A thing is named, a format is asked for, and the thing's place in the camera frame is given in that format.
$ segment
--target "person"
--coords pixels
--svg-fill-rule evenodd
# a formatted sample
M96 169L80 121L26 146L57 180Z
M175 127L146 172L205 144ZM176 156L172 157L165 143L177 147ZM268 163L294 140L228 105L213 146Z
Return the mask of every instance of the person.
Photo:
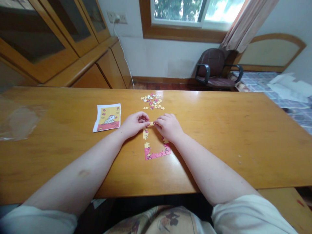
M182 155L198 187L214 206L212 221L184 207L154 207L106 233L296 233L278 210L244 178L185 134L174 114L154 121ZM105 179L124 141L150 125L140 111L38 189L1 221L5 233L73 233L77 218Z

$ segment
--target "hand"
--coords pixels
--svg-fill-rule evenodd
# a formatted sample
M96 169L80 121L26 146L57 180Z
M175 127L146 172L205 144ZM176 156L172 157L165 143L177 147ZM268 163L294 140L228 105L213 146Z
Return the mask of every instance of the hand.
M175 143L177 139L184 135L184 132L180 126L179 121L174 114L165 114L160 116L154 121L154 126L160 132L160 134L167 140Z
M145 112L139 111L137 113L129 115L124 123L121 125L119 130L125 136L125 139L128 139L129 137L137 134L138 131L140 131L141 129L150 125L149 121L149 116Z

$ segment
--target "curtain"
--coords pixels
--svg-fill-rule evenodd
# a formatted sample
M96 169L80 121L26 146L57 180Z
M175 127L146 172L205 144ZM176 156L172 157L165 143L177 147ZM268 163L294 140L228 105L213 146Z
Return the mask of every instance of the curtain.
M242 53L279 0L246 0L221 46Z

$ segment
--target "chair backrest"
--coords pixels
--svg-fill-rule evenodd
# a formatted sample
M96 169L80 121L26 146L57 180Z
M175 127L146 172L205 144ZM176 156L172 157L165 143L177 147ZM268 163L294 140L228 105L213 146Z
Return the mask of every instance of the chair backrest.
M224 67L224 53L220 49L211 48L203 52L201 58L199 59L200 64L208 64L210 67L210 77L218 76L221 74ZM206 76L205 67L200 67L198 75L201 77Z

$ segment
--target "baseboard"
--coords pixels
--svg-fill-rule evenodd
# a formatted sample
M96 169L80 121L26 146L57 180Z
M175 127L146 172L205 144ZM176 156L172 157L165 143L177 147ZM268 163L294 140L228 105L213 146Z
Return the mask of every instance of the baseboard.
M194 78L168 78L168 77L149 77L149 76L133 76L135 83L168 83L168 84L198 84Z

